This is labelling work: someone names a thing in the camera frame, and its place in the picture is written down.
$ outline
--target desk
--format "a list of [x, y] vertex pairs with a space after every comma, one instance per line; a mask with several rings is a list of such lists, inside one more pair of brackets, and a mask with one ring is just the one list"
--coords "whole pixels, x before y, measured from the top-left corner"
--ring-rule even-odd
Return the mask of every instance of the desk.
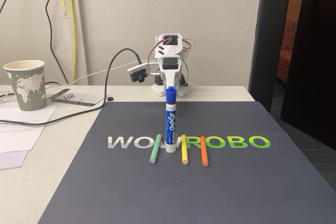
[[[103, 92], [103, 86], [75, 86], [73, 89]], [[47, 97], [59, 92], [47, 90]], [[150, 86], [109, 86], [108, 95], [117, 101], [165, 101]], [[193, 87], [177, 101], [253, 101], [244, 87]], [[51, 120], [88, 109], [57, 104]], [[64, 173], [74, 158], [99, 111], [48, 125], [21, 168], [0, 170], [0, 223], [36, 224]]]

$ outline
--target door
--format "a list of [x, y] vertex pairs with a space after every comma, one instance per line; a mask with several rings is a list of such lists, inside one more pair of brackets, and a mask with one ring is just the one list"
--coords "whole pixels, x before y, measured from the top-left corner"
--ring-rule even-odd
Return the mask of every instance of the door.
[[336, 0], [302, 0], [281, 118], [336, 148]]

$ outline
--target marker cap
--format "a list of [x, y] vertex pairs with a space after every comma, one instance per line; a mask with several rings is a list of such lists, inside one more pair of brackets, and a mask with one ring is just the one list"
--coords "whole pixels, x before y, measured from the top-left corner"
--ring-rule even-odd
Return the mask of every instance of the marker cap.
[[166, 89], [166, 103], [168, 104], [176, 103], [176, 89], [172, 86]]

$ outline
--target paper cup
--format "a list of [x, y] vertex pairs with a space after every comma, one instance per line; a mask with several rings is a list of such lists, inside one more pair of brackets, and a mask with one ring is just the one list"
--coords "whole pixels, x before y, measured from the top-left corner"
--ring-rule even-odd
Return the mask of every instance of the paper cup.
[[4, 66], [23, 111], [39, 110], [46, 106], [44, 62], [40, 60], [15, 61]]

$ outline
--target floor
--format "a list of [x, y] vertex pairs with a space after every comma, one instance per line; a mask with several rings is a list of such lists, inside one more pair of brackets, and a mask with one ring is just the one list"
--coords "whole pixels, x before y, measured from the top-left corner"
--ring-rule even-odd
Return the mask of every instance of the floor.
[[287, 132], [307, 159], [315, 166], [329, 185], [336, 191], [336, 150], [322, 144], [304, 132], [280, 119], [285, 92], [277, 85], [274, 88], [271, 115]]

